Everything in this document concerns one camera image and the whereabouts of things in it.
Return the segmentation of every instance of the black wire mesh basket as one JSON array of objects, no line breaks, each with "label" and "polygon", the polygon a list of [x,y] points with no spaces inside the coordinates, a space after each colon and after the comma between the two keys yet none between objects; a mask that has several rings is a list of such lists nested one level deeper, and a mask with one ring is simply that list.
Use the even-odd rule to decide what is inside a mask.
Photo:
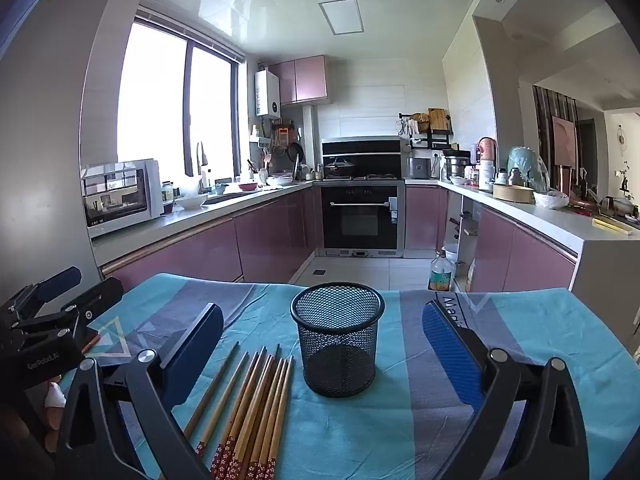
[{"label": "black wire mesh basket", "polygon": [[325,397],[350,397],[376,376],[378,320],[385,301],[357,283],[323,283],[291,303],[298,324],[305,381]]}]

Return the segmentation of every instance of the water heater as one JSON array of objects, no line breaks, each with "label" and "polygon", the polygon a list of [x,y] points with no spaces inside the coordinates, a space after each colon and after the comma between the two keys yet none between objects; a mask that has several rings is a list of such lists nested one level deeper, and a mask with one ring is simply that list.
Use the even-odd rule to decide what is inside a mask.
[{"label": "water heater", "polygon": [[255,114],[268,119],[280,118],[280,81],[268,70],[255,73]]}]

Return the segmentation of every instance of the silver bolt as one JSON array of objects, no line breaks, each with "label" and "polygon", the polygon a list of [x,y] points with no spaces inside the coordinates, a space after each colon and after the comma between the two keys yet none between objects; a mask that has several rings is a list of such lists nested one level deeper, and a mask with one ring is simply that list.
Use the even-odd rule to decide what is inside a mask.
[{"label": "silver bolt", "polygon": [[138,354],[138,361],[141,363],[148,363],[156,357],[156,353],[153,350],[143,350]]},{"label": "silver bolt", "polygon": [[80,363],[80,369],[83,372],[85,372],[87,370],[90,370],[93,366],[94,366],[94,360],[93,359],[85,359]]},{"label": "silver bolt", "polygon": [[491,350],[491,359],[498,363],[505,363],[507,361],[508,355],[507,352],[501,350],[500,348],[494,348]]},{"label": "silver bolt", "polygon": [[555,368],[559,372],[561,372],[566,368],[566,364],[564,364],[564,361],[562,361],[562,359],[559,359],[557,357],[554,357],[553,359],[551,359],[551,365],[553,368]]}]

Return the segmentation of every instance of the countertop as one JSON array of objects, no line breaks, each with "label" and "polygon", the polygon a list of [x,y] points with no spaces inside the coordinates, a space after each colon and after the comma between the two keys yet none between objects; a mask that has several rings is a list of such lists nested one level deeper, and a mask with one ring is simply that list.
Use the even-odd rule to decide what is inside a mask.
[{"label": "countertop", "polygon": [[566,210],[553,210],[535,204],[517,204],[494,198],[491,193],[469,186],[456,186],[441,180],[406,180],[408,186],[439,186],[487,205],[555,240],[577,254],[585,242],[640,240],[640,231],[627,236],[594,227],[591,218]]},{"label": "countertop", "polygon": [[311,187],[312,184],[312,182],[303,182],[293,186],[262,190],[194,210],[185,210],[176,206],[174,212],[168,215],[94,238],[92,245],[95,262],[101,267],[164,238],[261,202]]}]

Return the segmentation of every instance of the square ceiling light panel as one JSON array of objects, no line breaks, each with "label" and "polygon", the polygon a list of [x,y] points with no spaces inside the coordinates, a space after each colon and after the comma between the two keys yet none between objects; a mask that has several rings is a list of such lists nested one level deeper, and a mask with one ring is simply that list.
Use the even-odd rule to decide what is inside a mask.
[{"label": "square ceiling light panel", "polygon": [[357,0],[335,0],[319,5],[334,36],[364,32]]}]

